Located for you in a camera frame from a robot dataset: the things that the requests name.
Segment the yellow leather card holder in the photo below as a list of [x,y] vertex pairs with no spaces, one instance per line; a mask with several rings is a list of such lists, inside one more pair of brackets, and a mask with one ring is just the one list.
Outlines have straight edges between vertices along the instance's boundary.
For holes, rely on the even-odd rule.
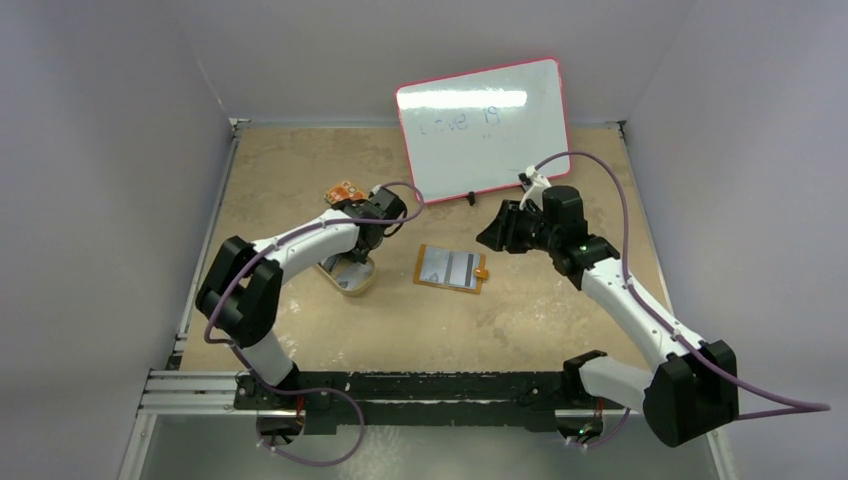
[[412,281],[428,287],[480,294],[489,276],[483,254],[422,244]]

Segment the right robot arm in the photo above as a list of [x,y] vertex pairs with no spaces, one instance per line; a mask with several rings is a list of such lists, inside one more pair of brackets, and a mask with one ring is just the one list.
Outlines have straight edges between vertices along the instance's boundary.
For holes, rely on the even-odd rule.
[[677,320],[657,320],[665,308],[630,274],[622,254],[590,233],[577,189],[554,186],[538,201],[503,201],[476,240],[496,252],[547,253],[554,269],[605,310],[647,362],[642,370],[599,350],[565,361],[561,392],[569,404],[584,407],[600,397],[635,410],[669,447],[739,418],[738,388],[724,377],[737,372],[734,351]]

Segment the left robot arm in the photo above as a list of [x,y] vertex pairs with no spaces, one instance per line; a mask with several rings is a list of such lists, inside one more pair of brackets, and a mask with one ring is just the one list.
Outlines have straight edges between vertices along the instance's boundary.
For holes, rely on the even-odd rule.
[[[337,201],[277,236],[230,237],[212,260],[194,300],[207,320],[204,339],[233,351],[261,381],[259,395],[272,408],[287,408],[298,395],[299,369],[273,333],[283,286],[332,257],[366,262],[384,238],[416,218],[422,210],[409,209],[394,186],[389,182],[362,199]],[[212,337],[214,329],[223,337]]]

